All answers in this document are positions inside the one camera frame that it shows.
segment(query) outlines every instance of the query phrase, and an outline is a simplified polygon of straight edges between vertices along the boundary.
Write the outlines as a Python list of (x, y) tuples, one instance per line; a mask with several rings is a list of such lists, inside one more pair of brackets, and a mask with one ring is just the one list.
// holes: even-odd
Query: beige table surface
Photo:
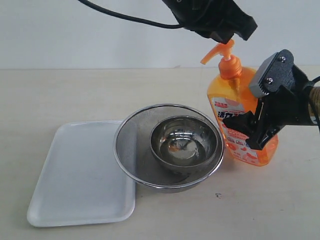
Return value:
[[(312, 79), (320, 66), (302, 67)], [(27, 209), (57, 128), (124, 119), (152, 104), (184, 104), (213, 117), (206, 96), (215, 68), (0, 70), (0, 240), (318, 240), (320, 135), (287, 126), (272, 162), (225, 158), (179, 194), (137, 188), (123, 222), (35, 228)]]

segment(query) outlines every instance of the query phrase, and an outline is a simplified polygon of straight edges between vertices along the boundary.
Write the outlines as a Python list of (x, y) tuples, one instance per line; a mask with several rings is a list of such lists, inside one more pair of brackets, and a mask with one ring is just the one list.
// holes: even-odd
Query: metal bowl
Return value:
[(196, 117), (173, 116), (155, 126), (150, 146), (164, 168), (175, 174), (191, 175), (214, 159), (217, 136), (214, 129)]
[[(212, 161), (202, 170), (179, 175), (159, 164), (150, 146), (155, 126), (173, 116), (188, 116), (205, 122), (216, 136)], [(157, 104), (147, 106), (128, 116), (119, 126), (113, 143), (115, 159), (120, 168), (138, 184), (162, 193), (177, 193), (195, 187), (220, 166), (224, 140), (218, 127), (203, 113), (184, 105)]]

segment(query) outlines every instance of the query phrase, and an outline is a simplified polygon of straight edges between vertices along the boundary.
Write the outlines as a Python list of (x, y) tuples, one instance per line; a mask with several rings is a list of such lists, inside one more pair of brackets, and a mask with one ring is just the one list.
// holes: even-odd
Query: orange pump head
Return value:
[(242, 65), (238, 57), (231, 54), (232, 47), (235, 45), (234, 40), (230, 40), (227, 44), (218, 43), (202, 60), (205, 65), (213, 57), (220, 54), (223, 56), (219, 63), (220, 75), (223, 79), (235, 79), (241, 76)]

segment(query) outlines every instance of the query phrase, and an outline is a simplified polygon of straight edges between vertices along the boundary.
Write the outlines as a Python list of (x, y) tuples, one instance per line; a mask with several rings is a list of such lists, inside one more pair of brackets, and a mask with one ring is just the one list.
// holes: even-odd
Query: metal colander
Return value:
[[(173, 116), (190, 116), (204, 121), (217, 136), (213, 161), (203, 170), (185, 176), (162, 168), (152, 154), (150, 135), (161, 121)], [(216, 125), (203, 113), (184, 105), (157, 104), (130, 115), (119, 126), (114, 139), (114, 155), (120, 168), (137, 183), (174, 193), (192, 188), (209, 177), (221, 164), (224, 140)]]

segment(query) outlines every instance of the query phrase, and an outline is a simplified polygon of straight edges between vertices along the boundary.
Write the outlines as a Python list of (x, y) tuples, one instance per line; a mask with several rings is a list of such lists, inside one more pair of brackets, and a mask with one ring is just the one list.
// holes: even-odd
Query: dish soap bottle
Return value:
[(201, 61), (206, 64), (214, 56), (223, 56), (219, 63), (220, 74), (213, 79), (207, 90), (214, 116), (225, 140), (227, 148), (235, 159), (255, 166), (267, 165), (278, 146), (278, 136), (274, 136), (262, 150), (251, 149), (246, 143), (246, 135), (227, 128), (223, 119), (256, 111), (258, 99), (249, 89), (249, 83), (256, 70), (242, 67), (238, 57), (231, 54), (234, 40), (227, 44), (218, 43)]

